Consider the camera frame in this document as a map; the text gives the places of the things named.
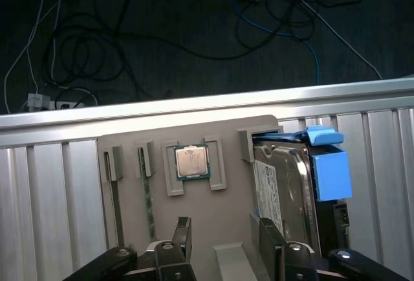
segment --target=cpu processor chip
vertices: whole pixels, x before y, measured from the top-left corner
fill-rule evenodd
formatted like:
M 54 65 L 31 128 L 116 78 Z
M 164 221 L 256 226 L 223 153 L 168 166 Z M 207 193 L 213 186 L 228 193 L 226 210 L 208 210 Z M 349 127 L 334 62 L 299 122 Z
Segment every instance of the cpu processor chip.
M 178 180 L 210 177 L 207 144 L 176 146 L 174 150 Z

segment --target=silver bolt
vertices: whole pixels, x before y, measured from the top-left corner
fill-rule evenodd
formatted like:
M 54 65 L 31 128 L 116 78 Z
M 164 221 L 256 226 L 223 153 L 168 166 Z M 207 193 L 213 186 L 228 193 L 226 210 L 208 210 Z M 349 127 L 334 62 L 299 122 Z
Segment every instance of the silver bolt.
M 165 249 L 165 250 L 172 249 L 173 247 L 174 247 L 174 245 L 170 242 L 166 242 L 162 245 L 162 248 Z
M 120 249 L 118 252 L 116 252 L 116 255 L 119 257 L 124 257 L 127 256 L 129 254 L 129 252 L 125 249 Z
M 345 251 L 339 251 L 338 255 L 341 256 L 342 258 L 345 258 L 346 260 L 351 258 L 351 255 L 348 252 L 345 252 Z
M 289 245 L 289 247 L 293 249 L 293 251 L 300 251 L 300 249 L 302 248 L 299 244 L 291 244 Z

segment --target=gray plastic clip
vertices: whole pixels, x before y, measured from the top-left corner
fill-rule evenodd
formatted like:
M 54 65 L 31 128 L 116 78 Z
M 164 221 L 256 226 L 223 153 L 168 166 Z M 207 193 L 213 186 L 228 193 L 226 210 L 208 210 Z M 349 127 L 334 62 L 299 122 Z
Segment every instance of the gray plastic clip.
M 169 140 L 162 143 L 162 158 L 164 161 L 164 175 L 166 177 L 167 194 L 169 196 L 184 195 L 182 181 L 177 179 L 175 169 L 174 146 L 178 145 L 176 140 Z
M 244 161 L 247 161 L 248 163 L 252 163 L 254 162 L 252 135 L 258 134 L 258 133 L 266 133 L 266 132 L 283 132 L 283 127 L 263 124 L 261 126 L 237 129 L 237 132 L 239 132 L 239 136 L 240 136 L 242 159 Z
M 103 182 L 117 181 L 123 178 L 124 173 L 122 171 L 122 147 L 109 146 L 103 149 L 103 161 L 105 163 L 106 178 L 102 178 Z
M 221 139 L 217 135 L 204 137 L 208 145 L 208 158 L 210 162 L 210 188 L 220 190 L 227 187 L 226 173 L 224 172 L 223 151 L 221 149 Z
M 153 166 L 153 148 L 154 148 L 154 142 L 152 140 L 146 141 L 146 142 L 138 142 L 135 144 L 135 148 L 138 154 L 138 150 L 142 149 L 144 153 L 144 162 L 145 162 L 145 175 L 146 177 L 150 177 L 155 173 L 154 166 Z M 141 178 L 141 171 L 137 170 L 137 176 L 138 178 Z

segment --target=blue cable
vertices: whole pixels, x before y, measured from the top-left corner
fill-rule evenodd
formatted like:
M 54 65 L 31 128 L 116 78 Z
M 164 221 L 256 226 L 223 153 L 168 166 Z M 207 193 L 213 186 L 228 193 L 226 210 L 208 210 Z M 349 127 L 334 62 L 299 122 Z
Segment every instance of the blue cable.
M 250 25 L 260 28 L 261 30 L 264 30 L 265 32 L 268 33 L 273 33 L 273 30 L 271 30 L 270 28 L 264 27 L 262 25 L 259 25 L 255 22 L 253 22 L 252 20 L 250 20 L 248 17 L 245 17 L 237 8 L 235 2 L 234 2 L 234 8 L 235 11 L 237 13 L 237 15 L 239 15 L 243 20 L 245 20 L 247 23 L 249 23 Z M 291 33 L 286 33 L 286 32 L 277 32 L 276 33 L 279 36 L 288 36 L 288 37 L 294 37 Z M 306 41 L 306 40 L 302 40 L 302 42 L 309 48 L 309 50 L 312 52 L 313 58 L 315 60 L 315 68 L 316 68 L 316 84 L 319 85 L 320 83 L 320 73 L 319 73 L 319 61 L 318 61 L 318 57 L 316 56 L 316 52 L 313 49 L 312 45 Z

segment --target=hard drive label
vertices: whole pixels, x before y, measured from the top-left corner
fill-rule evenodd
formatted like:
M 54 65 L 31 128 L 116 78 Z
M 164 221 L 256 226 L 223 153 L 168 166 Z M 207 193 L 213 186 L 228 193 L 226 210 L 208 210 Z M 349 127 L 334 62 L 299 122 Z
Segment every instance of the hard drive label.
M 256 182 L 257 206 L 260 217 L 270 218 L 283 235 L 278 183 L 274 166 L 255 160 L 254 180 Z

